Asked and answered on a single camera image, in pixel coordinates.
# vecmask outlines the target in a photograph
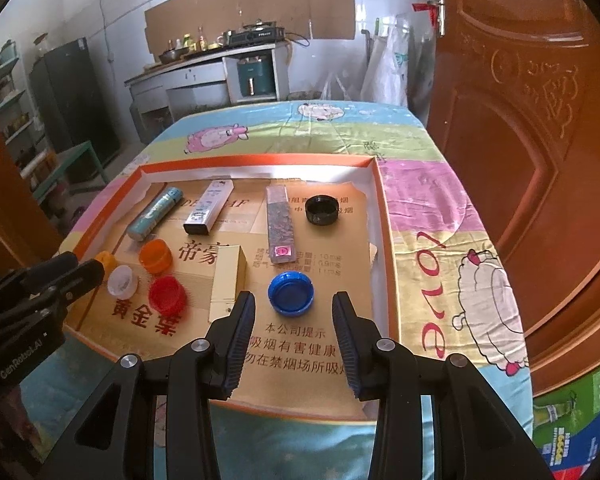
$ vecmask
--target green container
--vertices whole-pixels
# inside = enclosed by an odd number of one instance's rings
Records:
[[[275,94],[271,56],[245,57],[238,61],[238,80],[243,97]]]
[[[13,40],[9,40],[0,51],[0,64],[6,63],[14,57],[16,57],[16,44]]]

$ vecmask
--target red bottle cap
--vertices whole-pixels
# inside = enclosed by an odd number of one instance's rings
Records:
[[[184,287],[173,276],[156,278],[149,286],[149,305],[163,316],[179,314],[186,304]]]

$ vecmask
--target black bottle cap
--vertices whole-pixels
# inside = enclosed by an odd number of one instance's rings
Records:
[[[304,204],[306,219],[314,225],[330,225],[338,219],[338,201],[329,195],[312,196]]]

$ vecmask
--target metal screw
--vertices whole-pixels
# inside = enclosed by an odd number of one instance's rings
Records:
[[[125,355],[120,359],[120,364],[123,368],[133,368],[138,364],[138,358],[133,354]]]
[[[378,339],[376,346],[378,347],[378,350],[382,350],[383,352],[390,352],[395,348],[395,343],[391,339],[383,337],[382,339]]]
[[[207,348],[209,348],[211,344],[206,339],[196,339],[193,343],[191,343],[191,349],[194,352],[204,352]]]
[[[456,368],[464,368],[469,361],[462,354],[451,354],[449,357],[449,362]]]

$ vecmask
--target white cigarette pack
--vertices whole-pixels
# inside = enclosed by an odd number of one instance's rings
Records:
[[[232,180],[213,180],[193,206],[184,222],[184,230],[190,235],[208,235],[233,190]]]

